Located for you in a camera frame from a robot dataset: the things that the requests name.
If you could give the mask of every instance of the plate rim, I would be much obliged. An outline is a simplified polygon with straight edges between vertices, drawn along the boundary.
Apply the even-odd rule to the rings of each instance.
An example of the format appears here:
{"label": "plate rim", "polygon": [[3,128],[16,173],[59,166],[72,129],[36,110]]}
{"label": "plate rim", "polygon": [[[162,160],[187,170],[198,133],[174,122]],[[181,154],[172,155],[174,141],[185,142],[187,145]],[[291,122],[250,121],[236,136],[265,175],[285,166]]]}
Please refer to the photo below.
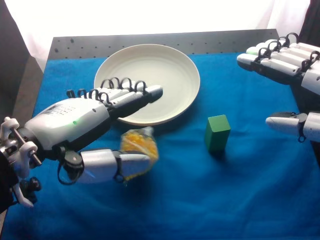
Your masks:
{"label": "plate rim", "polygon": [[175,49],[173,47],[170,47],[170,46],[166,46],[166,45],[161,45],[161,44],[153,44],[153,43],[146,43],[146,44],[137,44],[137,45],[133,45],[133,46],[128,46],[126,48],[123,48],[119,51],[116,51],[115,53],[113,53],[112,55],[110,55],[106,60],[103,61],[103,63],[101,63],[101,65],[99,66],[98,70],[96,71],[95,73],[95,76],[94,76],[94,81],[93,81],[93,87],[96,88],[96,80],[97,80],[97,74],[98,72],[100,71],[100,69],[102,68],[102,66],[105,64],[105,62],[111,58],[113,55],[115,54],[118,54],[119,52],[122,52],[122,51],[127,51],[127,49],[130,49],[130,48],[137,48],[137,47],[142,47],[142,46],[157,46],[157,47],[162,47],[162,48],[168,48],[168,49],[171,49],[172,51],[176,51],[182,55],[184,55],[191,63],[192,65],[194,66],[196,72],[197,72],[197,78],[198,78],[198,87],[196,89],[196,94],[194,95],[194,98],[192,99],[192,101],[190,102],[190,104],[185,108],[183,109],[181,112],[179,112],[177,115],[173,116],[173,117],[169,117],[165,120],[161,120],[161,121],[152,121],[152,122],[148,122],[148,123],[142,123],[140,121],[128,121],[128,120],[125,120],[125,117],[124,118],[118,118],[119,121],[123,122],[123,123],[126,123],[126,124],[131,124],[131,125],[135,125],[135,126],[156,126],[156,125],[160,125],[160,124],[164,124],[164,123],[167,123],[177,117],[179,117],[181,114],[183,114],[195,101],[195,99],[197,98],[198,94],[199,94],[199,90],[200,90],[200,85],[201,85],[201,78],[200,78],[200,73],[199,73],[199,70],[196,66],[196,64],[194,63],[194,61],[191,60],[190,57],[188,57],[186,54],[184,54],[182,51],[179,51],[178,49]]}

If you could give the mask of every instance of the white plate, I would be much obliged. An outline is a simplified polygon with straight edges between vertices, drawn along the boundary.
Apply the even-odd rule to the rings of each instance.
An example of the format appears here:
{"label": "white plate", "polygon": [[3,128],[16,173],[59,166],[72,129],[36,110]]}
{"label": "white plate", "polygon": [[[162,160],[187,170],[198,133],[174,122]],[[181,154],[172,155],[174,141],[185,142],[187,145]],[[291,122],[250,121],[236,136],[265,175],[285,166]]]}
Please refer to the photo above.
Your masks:
{"label": "white plate", "polygon": [[119,118],[122,122],[149,126],[168,122],[182,114],[195,100],[200,76],[194,62],[168,46],[142,44],[124,48],[99,67],[94,88],[104,79],[117,77],[145,81],[147,86],[161,85],[163,96],[134,114]]}

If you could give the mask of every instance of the green rectangular block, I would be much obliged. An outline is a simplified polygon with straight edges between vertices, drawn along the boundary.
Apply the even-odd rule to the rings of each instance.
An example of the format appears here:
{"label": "green rectangular block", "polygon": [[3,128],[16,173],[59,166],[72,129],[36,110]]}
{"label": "green rectangular block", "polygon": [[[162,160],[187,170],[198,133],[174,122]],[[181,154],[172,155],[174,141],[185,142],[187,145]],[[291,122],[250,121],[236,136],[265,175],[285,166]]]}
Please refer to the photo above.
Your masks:
{"label": "green rectangular block", "polygon": [[230,133],[226,115],[212,116],[206,124],[204,142],[209,152],[222,151],[226,148]]}

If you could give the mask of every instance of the yellow snack bag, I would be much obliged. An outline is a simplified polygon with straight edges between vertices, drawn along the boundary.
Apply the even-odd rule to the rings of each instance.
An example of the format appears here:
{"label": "yellow snack bag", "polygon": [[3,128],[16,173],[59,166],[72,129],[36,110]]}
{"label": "yellow snack bag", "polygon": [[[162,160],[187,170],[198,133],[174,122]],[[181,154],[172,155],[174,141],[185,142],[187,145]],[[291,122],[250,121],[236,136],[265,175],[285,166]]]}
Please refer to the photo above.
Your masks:
{"label": "yellow snack bag", "polygon": [[127,176],[124,178],[125,181],[145,174],[159,159],[157,144],[152,136],[153,131],[153,127],[147,126],[141,129],[131,129],[121,136],[121,151],[138,151],[148,155],[150,158],[149,167],[146,171]]}

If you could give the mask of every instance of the robotic hand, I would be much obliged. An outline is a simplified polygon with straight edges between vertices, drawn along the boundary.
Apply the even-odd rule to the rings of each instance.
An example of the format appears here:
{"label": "robotic hand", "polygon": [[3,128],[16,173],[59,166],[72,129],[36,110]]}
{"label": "robotic hand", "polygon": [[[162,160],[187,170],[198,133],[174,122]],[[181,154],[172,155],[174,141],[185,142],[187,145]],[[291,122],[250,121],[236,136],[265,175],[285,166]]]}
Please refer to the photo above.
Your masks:
{"label": "robotic hand", "polygon": [[[80,89],[77,97],[68,90],[68,99],[49,106],[24,127],[19,128],[16,119],[6,117],[0,129],[0,213],[15,203],[33,207],[37,201],[34,191],[39,191],[41,184],[35,177],[24,179],[44,159],[58,160],[58,180],[65,185],[76,181],[121,183],[125,177],[145,172],[151,161],[141,152],[107,148],[78,151],[106,133],[114,120],[135,113],[162,94],[159,85],[147,87],[143,81],[114,77],[90,92]],[[60,178],[61,168],[68,182]]]}
{"label": "robotic hand", "polygon": [[[290,44],[290,35],[296,37],[296,43]],[[240,54],[237,63],[277,83],[301,85],[320,95],[320,47],[299,42],[298,38],[291,32],[278,40],[259,43]],[[320,113],[277,112],[266,123],[277,131],[298,136],[299,142],[306,138],[320,142]]]}

